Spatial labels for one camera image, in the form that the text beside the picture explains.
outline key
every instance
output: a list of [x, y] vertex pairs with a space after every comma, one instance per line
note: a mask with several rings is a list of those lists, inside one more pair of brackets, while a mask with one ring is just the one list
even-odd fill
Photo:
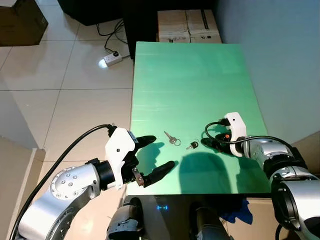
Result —
[[181, 144], [181, 141], [180, 139], [174, 137], [174, 136], [171, 136], [169, 133], [167, 133], [166, 131], [164, 131], [165, 135], [167, 135], [167, 137], [169, 138], [169, 143], [171, 144], [174, 144], [176, 146], [180, 146]]
[[199, 144], [196, 141], [193, 141], [192, 143], [190, 143], [190, 146], [188, 146], [186, 149], [195, 149], [199, 146]]

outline black power cord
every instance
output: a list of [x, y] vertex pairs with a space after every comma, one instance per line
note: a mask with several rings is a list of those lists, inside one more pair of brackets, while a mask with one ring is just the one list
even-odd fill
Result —
[[275, 240], [279, 240], [281, 229], [282, 229], [282, 225], [279, 224], [275, 230], [275, 236], [274, 236]]
[[120, 39], [120, 38], [118, 37], [118, 35], [117, 35], [117, 33], [119, 32], [119, 30], [120, 30], [121, 28], [123, 28], [124, 26], [125, 26], [124, 20], [121, 19], [121, 20], [118, 21], [118, 22], [116, 23], [116, 25], [114, 26], [113, 32], [110, 32], [110, 33], [108, 33], [108, 34], [101, 34], [101, 33], [100, 33], [100, 27], [99, 27], [99, 25], [98, 25], [98, 24], [96, 25], [96, 29], [97, 29], [98, 34], [99, 34], [100, 36], [108, 36], [108, 38], [106, 39], [105, 44], [104, 44], [104, 48], [105, 48], [106, 50], [108, 50], [108, 51], [110, 51], [110, 52], [112, 52], [112, 53], [116, 52], [116, 51], [114, 51], [114, 50], [112, 50], [112, 49], [110, 49], [110, 48], [107, 47], [108, 41], [109, 41], [109, 39], [112, 37], [112, 35], [115, 35], [115, 37], [116, 37], [118, 40], [120, 40], [121, 42], [123, 42], [123, 43], [125, 43], [125, 44], [128, 44], [126, 41]]
[[82, 134], [80, 137], [78, 137], [63, 153], [62, 155], [58, 158], [58, 160], [53, 164], [53, 166], [49, 169], [49, 171], [45, 174], [45, 176], [41, 179], [41, 181], [38, 183], [38, 185], [34, 188], [34, 190], [31, 192], [31, 194], [29, 195], [29, 197], [27, 198], [27, 200], [25, 201], [25, 204], [23, 205], [23, 207], [21, 208], [21, 211], [19, 212], [11, 234], [10, 234], [10, 238], [9, 240], [15, 240], [16, 235], [17, 235], [17, 231], [18, 231], [18, 226], [20, 224], [20, 221], [23, 217], [23, 215], [25, 214], [25, 212], [27, 211], [29, 205], [31, 204], [32, 200], [34, 199], [34, 197], [36, 196], [36, 194], [39, 192], [39, 190], [41, 189], [41, 187], [45, 184], [45, 182], [48, 180], [48, 178], [51, 176], [51, 174], [56, 170], [56, 168], [58, 167], [58, 165], [62, 162], [62, 160], [67, 156], [67, 154], [75, 147], [75, 145], [77, 145], [82, 139], [84, 139], [86, 136], [88, 136], [89, 134], [93, 133], [96, 130], [99, 129], [103, 129], [103, 128], [107, 128], [107, 129], [113, 129], [113, 126], [110, 124], [102, 124], [99, 126], [95, 126], [94, 128], [91, 128], [90, 130], [86, 131], [84, 134]]
[[293, 147], [289, 143], [287, 143], [286, 141], [284, 141], [284, 140], [282, 140], [280, 138], [274, 137], [274, 136], [263, 136], [263, 135], [260, 135], [260, 136], [250, 136], [250, 137], [246, 137], [244, 139], [236, 140], [236, 141], [222, 141], [222, 140], [216, 139], [215, 137], [211, 136], [208, 133], [208, 127], [210, 127], [212, 125], [216, 125], [216, 124], [223, 125], [223, 126], [229, 126], [230, 123], [226, 118], [223, 118], [220, 121], [215, 121], [215, 122], [211, 122], [211, 123], [207, 124], [205, 126], [205, 128], [204, 128], [204, 132], [208, 136], [208, 138], [216, 140], [220, 144], [239, 144], [239, 143], [247, 142], [247, 141], [250, 141], [250, 140], [253, 140], [253, 139], [271, 139], [271, 140], [275, 140], [275, 141], [285, 145], [291, 151], [293, 149]]

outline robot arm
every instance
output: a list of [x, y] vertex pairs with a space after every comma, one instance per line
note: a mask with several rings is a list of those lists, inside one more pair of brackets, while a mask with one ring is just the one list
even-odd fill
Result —
[[147, 187], [162, 179], [174, 166], [173, 161], [155, 168], [144, 176], [137, 169], [138, 149], [154, 142], [154, 136], [137, 137], [124, 128], [109, 129], [110, 139], [105, 146], [106, 161], [97, 158], [78, 167], [59, 172], [49, 188], [24, 213], [19, 234], [27, 240], [62, 240], [78, 211], [101, 190], [121, 189], [128, 182], [137, 181]]
[[229, 132], [215, 138], [207, 134], [210, 138], [201, 142], [220, 152], [256, 160], [269, 179], [277, 221], [302, 240], [320, 239], [320, 180], [308, 171], [297, 148], [274, 137], [247, 136], [238, 112], [226, 114], [219, 124]]

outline green table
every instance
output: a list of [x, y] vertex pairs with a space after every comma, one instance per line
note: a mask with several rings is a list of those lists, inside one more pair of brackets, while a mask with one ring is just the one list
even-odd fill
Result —
[[[147, 188], [130, 183], [127, 194], [269, 193], [268, 180], [254, 160], [201, 143], [186, 149], [204, 136], [206, 124], [229, 112], [240, 113], [248, 135], [267, 133], [239, 45], [137, 42], [131, 131], [136, 137], [157, 138], [137, 153], [138, 169], [149, 174], [170, 160], [178, 165]], [[181, 145], [170, 144], [164, 131]]]

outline power strip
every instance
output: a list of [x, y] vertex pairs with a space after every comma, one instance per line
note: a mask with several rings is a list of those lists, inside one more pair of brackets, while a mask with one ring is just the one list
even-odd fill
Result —
[[111, 53], [111, 54], [109, 54], [107, 56], [104, 56], [103, 59], [105, 61], [105, 64], [108, 67], [110, 67], [110, 66], [122, 61], [122, 57], [117, 51], [115, 51], [114, 53]]

